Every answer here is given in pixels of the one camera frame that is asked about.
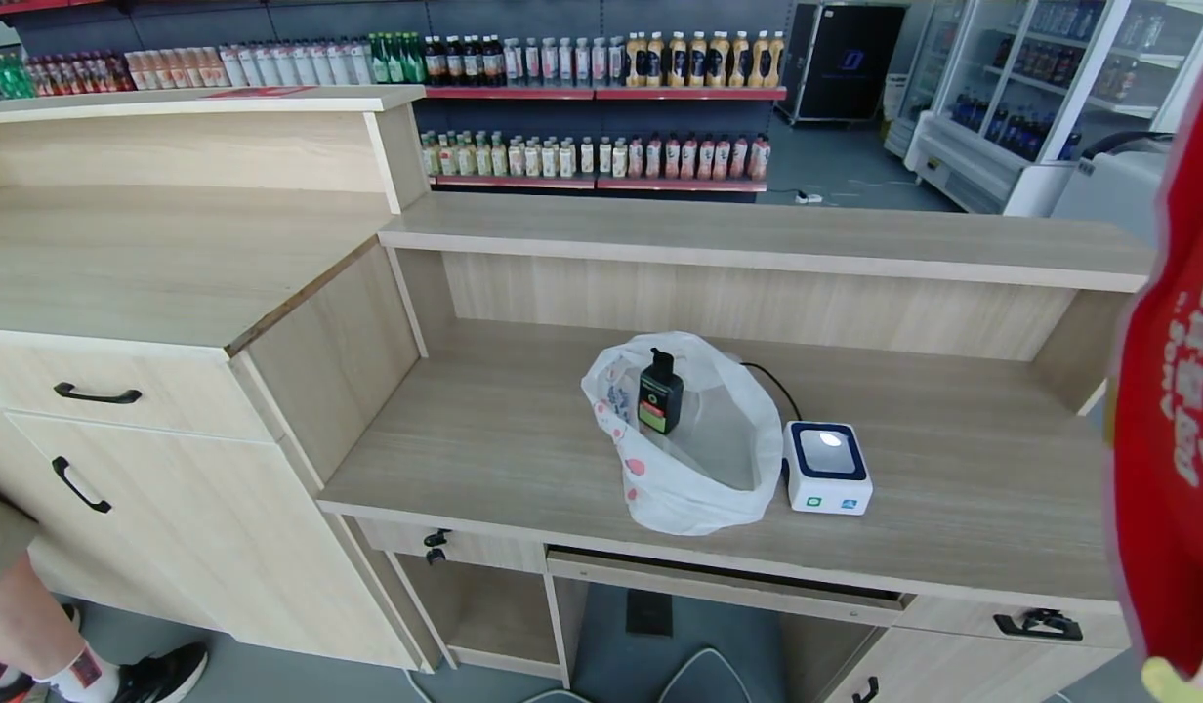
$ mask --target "cable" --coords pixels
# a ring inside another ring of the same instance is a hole
[[[798,408],[796,401],[793,401],[793,394],[789,392],[787,388],[784,388],[784,384],[780,383],[780,379],[777,379],[775,377],[775,374],[768,372],[768,370],[763,368],[763,366],[760,366],[760,365],[754,365],[753,361],[740,361],[740,365],[741,366],[753,366],[753,368],[755,368],[759,372],[766,374],[766,378],[770,378],[771,382],[775,382],[775,385],[780,386],[780,389],[784,391],[784,397],[788,397],[788,403],[790,406],[793,406],[793,413],[796,414],[796,419],[799,419],[799,420],[804,419],[804,418],[801,418],[801,408]]]

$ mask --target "drawer handle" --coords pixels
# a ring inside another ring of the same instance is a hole
[[[1033,637],[1036,639],[1056,639],[1061,642],[1083,642],[1083,628],[1078,622],[1066,618],[1061,610],[1035,608],[1021,614],[1023,622],[1014,622],[1008,615],[992,615],[992,621],[1000,632],[1011,637]]]
[[[66,474],[67,467],[70,466],[70,463],[67,462],[67,459],[54,457],[52,460],[52,462],[51,462],[51,466],[55,468],[55,475],[59,477],[59,480],[61,480],[63,484],[65,484],[67,486],[67,489],[71,489],[71,491],[73,491],[73,494],[76,494],[77,498],[84,500],[85,506],[89,506],[90,509],[96,510],[99,513],[111,513],[112,512],[112,504],[107,503],[106,500],[99,500],[97,503],[94,503],[93,500],[89,500],[87,497],[87,495],[84,495],[79,489],[77,489],[73,483],[71,483],[71,479],[67,478],[67,474]]]
[[[90,403],[113,403],[115,406],[129,406],[131,403],[137,403],[137,398],[142,397],[142,391],[137,389],[128,389],[120,395],[82,395],[82,392],[73,392],[76,386],[71,383],[60,383],[55,386],[55,392],[59,397],[70,397],[72,401],[89,401]]]
[[[854,693],[853,695],[853,703],[870,703],[871,701],[875,699],[875,697],[877,697],[879,695],[879,678],[878,677],[870,677],[866,680],[866,685],[870,686],[870,690],[866,691],[865,696],[858,696],[857,693]]]

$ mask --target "white plastic bag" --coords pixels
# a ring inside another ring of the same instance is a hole
[[[676,356],[681,420],[669,436],[636,419],[640,372],[657,347]],[[615,441],[633,520],[668,534],[710,534],[761,520],[784,457],[780,412],[743,366],[695,333],[642,333],[602,352],[580,380]]]

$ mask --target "black sneaker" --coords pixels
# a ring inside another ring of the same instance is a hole
[[[205,668],[207,645],[201,642],[125,664],[112,703],[179,703],[198,684]]]

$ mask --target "gray floor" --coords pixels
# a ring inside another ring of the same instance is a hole
[[[795,190],[820,196],[819,208],[887,208],[959,212],[931,187],[914,184],[888,154],[873,126],[789,129],[772,120],[771,191],[759,203],[794,205]],[[703,645],[731,660],[754,703],[783,701],[780,637],[775,615],[763,610],[676,599],[676,637],[656,639],[624,632],[623,592],[589,589],[588,614],[576,667],[576,690],[595,703],[654,702],[682,663]],[[231,637],[97,605],[87,609],[84,636],[99,654],[132,662],[191,639],[212,644],[212,663],[188,703],[267,701],[315,703],[344,697],[380,703],[419,703],[402,672],[238,644]],[[557,681],[480,667],[417,674],[437,703],[521,703]],[[1049,703],[1151,703],[1138,685],[1130,654],[1066,689]],[[700,658],[677,681],[665,703],[740,703],[739,689],[713,658]],[[565,703],[552,696],[544,703]]]

